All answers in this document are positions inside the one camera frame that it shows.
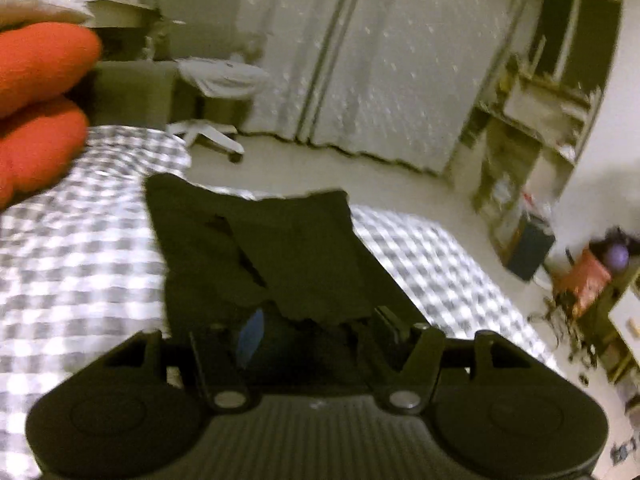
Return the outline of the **orange box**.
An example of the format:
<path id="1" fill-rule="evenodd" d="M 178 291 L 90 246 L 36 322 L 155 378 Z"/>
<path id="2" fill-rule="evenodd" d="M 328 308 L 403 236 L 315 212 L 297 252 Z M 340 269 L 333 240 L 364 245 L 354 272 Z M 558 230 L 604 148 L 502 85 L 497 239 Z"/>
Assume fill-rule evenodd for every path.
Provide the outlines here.
<path id="1" fill-rule="evenodd" d="M 570 320 L 577 320 L 599 298 L 611 280 L 610 271 L 589 247 L 585 247 L 567 274 L 555 282 L 553 299 Z"/>

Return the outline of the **grey star curtain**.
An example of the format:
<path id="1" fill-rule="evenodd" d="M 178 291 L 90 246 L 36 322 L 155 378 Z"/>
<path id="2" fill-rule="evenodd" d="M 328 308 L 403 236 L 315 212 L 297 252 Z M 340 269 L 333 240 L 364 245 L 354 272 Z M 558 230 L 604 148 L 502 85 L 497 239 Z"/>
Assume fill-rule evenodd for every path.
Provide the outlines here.
<path id="1" fill-rule="evenodd" d="M 268 87 L 242 128 L 439 174 L 522 0 L 242 0 Z"/>

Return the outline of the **wooden shelf unit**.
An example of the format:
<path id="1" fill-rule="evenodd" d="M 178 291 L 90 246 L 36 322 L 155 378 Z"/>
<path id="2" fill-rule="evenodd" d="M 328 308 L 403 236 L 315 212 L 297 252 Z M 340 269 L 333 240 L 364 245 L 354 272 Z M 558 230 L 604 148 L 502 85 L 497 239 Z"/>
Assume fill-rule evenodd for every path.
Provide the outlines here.
<path id="1" fill-rule="evenodd" d="M 497 58 L 462 130 L 480 145 L 471 196 L 497 249 L 521 219 L 553 233 L 553 209 L 578 166 L 608 82 L 620 0 L 534 0 L 524 38 Z"/>

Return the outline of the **orange flower cushion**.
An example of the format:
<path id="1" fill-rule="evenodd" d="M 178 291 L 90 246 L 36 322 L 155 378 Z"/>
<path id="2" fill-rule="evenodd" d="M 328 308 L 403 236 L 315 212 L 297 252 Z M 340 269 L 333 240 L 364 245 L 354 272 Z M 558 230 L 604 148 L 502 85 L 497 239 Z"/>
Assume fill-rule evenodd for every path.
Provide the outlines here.
<path id="1" fill-rule="evenodd" d="M 91 29 L 37 23 L 1 34 L 1 207 L 56 182 L 85 146 L 89 122 L 66 98 L 99 61 Z"/>

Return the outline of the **cream white pillow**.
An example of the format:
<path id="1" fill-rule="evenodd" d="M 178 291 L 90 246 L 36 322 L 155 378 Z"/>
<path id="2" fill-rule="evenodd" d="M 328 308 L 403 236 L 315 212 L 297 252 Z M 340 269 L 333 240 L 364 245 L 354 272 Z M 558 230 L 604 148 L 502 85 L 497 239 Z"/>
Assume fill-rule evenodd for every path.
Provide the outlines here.
<path id="1" fill-rule="evenodd" d="M 84 24 L 93 19 L 85 3 L 75 0 L 1 0 L 1 28 L 43 22 Z"/>

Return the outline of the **grey white office chair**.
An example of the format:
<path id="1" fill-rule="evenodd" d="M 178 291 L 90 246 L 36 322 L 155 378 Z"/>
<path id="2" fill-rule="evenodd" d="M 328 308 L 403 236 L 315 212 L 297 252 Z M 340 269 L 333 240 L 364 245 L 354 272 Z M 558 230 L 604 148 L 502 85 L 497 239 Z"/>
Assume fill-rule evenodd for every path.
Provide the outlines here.
<path id="1" fill-rule="evenodd" d="M 157 18 L 145 38 L 144 56 L 175 66 L 180 86 L 191 88 L 190 116 L 169 124 L 167 131 L 187 146 L 203 138 L 230 162 L 242 162 L 232 110 L 262 92 L 269 75 L 255 64 L 264 40 L 236 24 L 241 0 L 146 1 Z"/>

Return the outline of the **dark waste bin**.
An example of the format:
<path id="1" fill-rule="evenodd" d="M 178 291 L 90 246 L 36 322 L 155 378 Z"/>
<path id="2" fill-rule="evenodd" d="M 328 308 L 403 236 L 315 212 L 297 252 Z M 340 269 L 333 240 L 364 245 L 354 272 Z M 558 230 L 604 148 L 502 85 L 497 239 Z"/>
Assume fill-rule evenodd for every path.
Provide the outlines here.
<path id="1" fill-rule="evenodd" d="M 503 264 L 523 282 L 529 282 L 544 263 L 555 235 L 547 220 L 523 212 L 503 253 Z"/>

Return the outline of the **dark green sofa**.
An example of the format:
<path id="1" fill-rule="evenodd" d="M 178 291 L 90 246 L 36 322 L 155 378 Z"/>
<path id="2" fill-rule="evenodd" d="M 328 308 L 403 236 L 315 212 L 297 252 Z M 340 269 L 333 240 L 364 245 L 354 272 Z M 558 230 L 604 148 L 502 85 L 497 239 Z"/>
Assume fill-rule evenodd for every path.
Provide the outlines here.
<path id="1" fill-rule="evenodd" d="M 177 80 L 171 61 L 105 61 L 76 87 L 78 104 L 93 126 L 164 130 Z"/>

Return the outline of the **black garment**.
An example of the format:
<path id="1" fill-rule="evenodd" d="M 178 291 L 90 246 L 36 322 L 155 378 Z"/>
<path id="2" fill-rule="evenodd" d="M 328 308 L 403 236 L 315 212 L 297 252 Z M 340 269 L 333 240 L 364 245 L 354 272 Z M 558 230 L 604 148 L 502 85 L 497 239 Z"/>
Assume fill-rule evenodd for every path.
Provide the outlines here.
<path id="1" fill-rule="evenodd" d="M 352 224 L 346 194 L 247 200 L 156 174 L 144 197 L 166 261 L 166 318 L 185 340 L 264 317 L 244 378 L 269 393 L 384 384 L 422 314 Z"/>

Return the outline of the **grey white checkered quilt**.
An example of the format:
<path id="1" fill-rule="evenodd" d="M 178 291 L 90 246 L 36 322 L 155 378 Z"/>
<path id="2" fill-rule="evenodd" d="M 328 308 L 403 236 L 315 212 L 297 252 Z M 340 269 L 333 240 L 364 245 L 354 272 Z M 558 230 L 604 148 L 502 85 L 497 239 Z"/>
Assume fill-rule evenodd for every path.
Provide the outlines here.
<path id="1" fill-rule="evenodd" d="M 151 174 L 183 176 L 184 143 L 148 128 L 88 131 L 70 172 L 1 216 L 1 474 L 32 479 L 25 438 L 40 396 L 140 330 L 165 327 L 165 263 L 143 198 Z M 495 330 L 556 367 L 549 347 L 480 264 L 434 221 L 352 204 L 355 233 L 447 335 Z"/>

